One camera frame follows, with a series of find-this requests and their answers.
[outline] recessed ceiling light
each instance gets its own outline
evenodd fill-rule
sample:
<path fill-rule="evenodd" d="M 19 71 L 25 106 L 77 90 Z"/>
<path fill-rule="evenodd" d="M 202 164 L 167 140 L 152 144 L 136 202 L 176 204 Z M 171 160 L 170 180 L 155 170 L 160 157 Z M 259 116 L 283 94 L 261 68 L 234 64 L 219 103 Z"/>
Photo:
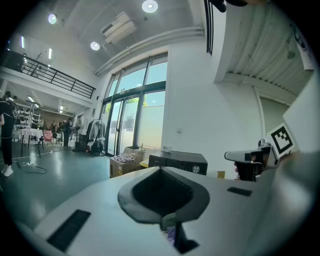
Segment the recessed ceiling light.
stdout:
<path fill-rule="evenodd" d="M 142 10 L 146 13 L 154 13 L 158 9 L 158 4 L 154 0 L 146 0 L 142 4 Z"/>
<path fill-rule="evenodd" d="M 100 45 L 97 42 L 92 42 L 90 44 L 90 47 L 91 47 L 92 50 L 95 50 L 95 51 L 100 49 Z"/>
<path fill-rule="evenodd" d="M 57 22 L 57 16 L 55 14 L 50 14 L 48 17 L 48 21 L 50 24 L 55 24 Z"/>

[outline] light fixture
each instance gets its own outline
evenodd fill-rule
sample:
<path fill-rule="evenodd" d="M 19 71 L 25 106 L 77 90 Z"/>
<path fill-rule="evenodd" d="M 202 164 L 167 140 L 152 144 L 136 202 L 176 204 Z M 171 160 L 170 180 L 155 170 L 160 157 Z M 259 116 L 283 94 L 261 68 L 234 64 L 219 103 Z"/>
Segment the light fixture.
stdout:
<path fill-rule="evenodd" d="M 91 47 L 91 49 L 94 50 L 94 51 L 98 51 L 98 50 L 100 49 L 100 45 L 99 45 L 97 42 L 92 42 L 92 43 L 90 44 L 90 47 Z"/>
<path fill-rule="evenodd" d="M 146 13 L 154 13 L 158 9 L 158 3 L 154 0 L 146 0 L 142 4 L 142 10 Z"/>
<path fill-rule="evenodd" d="M 55 24 L 57 22 L 57 16 L 55 14 L 50 14 L 48 17 L 48 21 L 50 24 Z"/>
<path fill-rule="evenodd" d="M 25 48 L 25 38 L 21 36 L 21 47 Z"/>

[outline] ceiling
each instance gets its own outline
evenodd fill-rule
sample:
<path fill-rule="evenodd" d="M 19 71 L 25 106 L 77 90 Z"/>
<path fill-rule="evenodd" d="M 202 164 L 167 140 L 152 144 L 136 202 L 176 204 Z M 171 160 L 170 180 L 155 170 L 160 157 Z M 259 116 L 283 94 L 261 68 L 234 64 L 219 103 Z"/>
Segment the ceiling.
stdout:
<path fill-rule="evenodd" d="M 17 28 L 19 35 L 42 41 L 52 50 L 69 55 L 92 70 L 97 70 L 117 53 L 143 39 L 170 30 L 192 27 L 193 15 L 188 0 L 156 0 L 158 10 L 142 10 L 145 0 L 47 0 L 42 1 Z M 107 43 L 100 30 L 121 12 L 126 12 L 137 31 L 117 44 Z M 48 22 L 49 14 L 57 15 L 57 23 Z M 90 48 L 98 42 L 100 49 Z"/>
<path fill-rule="evenodd" d="M 227 73 L 257 78 L 294 96 L 312 75 L 304 70 L 290 20 L 272 4 L 244 8 Z"/>
<path fill-rule="evenodd" d="M 73 113 L 77 113 L 85 109 L 85 107 L 80 104 L 13 82 L 8 83 L 6 91 L 10 91 L 12 97 L 16 96 L 17 102 L 19 103 L 29 102 L 28 96 L 32 97 L 36 103 L 40 104 L 40 107 L 43 110 L 58 112 L 60 106 L 63 106 L 64 114 L 73 116 Z"/>

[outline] black railing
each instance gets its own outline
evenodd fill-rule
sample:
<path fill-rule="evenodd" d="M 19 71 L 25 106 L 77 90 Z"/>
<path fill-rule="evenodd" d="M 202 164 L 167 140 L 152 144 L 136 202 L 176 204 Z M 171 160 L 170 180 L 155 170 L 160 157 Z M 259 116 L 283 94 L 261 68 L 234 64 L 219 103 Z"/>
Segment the black railing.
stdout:
<path fill-rule="evenodd" d="M 0 64 L 3 67 L 38 78 L 89 99 L 91 99 L 95 90 L 94 87 L 70 75 L 14 51 L 5 50 Z"/>

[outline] air conditioner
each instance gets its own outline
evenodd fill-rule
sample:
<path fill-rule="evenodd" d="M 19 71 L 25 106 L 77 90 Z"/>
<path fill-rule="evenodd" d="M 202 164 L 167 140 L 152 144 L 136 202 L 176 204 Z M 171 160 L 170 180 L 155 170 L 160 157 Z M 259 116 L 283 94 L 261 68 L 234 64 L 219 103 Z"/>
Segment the air conditioner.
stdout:
<path fill-rule="evenodd" d="M 137 27 L 133 21 L 123 11 L 115 17 L 113 22 L 103 27 L 100 32 L 106 37 L 105 41 L 108 44 L 116 44 L 136 30 Z"/>

